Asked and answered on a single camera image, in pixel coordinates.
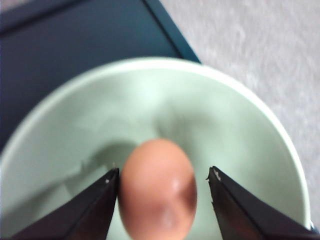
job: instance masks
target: light green bowl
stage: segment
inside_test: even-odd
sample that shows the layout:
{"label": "light green bowl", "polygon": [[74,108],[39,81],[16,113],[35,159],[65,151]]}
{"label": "light green bowl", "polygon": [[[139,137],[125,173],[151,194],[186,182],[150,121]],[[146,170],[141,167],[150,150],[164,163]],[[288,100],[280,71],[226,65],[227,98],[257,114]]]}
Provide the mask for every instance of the light green bowl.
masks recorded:
{"label": "light green bowl", "polygon": [[[218,166],[261,200],[310,227],[304,172],[274,114],[251,91],[172,58],[107,64],[70,80],[24,119],[1,156],[1,236],[54,210],[145,140],[188,154],[198,202],[187,240],[221,239],[207,181]],[[114,209],[110,239],[129,239]]]}

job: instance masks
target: gray carpet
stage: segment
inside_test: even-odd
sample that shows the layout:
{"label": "gray carpet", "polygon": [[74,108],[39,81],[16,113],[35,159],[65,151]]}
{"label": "gray carpet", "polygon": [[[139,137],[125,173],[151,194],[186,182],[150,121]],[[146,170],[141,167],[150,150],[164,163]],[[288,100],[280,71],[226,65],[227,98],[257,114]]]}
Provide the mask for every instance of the gray carpet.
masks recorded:
{"label": "gray carpet", "polygon": [[[2,0],[1,11],[28,0]],[[161,0],[199,59],[253,90],[300,156],[320,226],[320,1]]]}

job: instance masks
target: brown egg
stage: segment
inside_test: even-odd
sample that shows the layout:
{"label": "brown egg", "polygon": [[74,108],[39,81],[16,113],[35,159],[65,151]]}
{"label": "brown egg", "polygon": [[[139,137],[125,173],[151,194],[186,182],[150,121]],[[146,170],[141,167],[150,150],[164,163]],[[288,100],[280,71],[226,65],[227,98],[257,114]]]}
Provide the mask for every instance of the brown egg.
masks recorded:
{"label": "brown egg", "polygon": [[196,205],[194,170],[178,145],[158,138],[133,150],[120,175],[119,210],[134,240],[182,240]]}

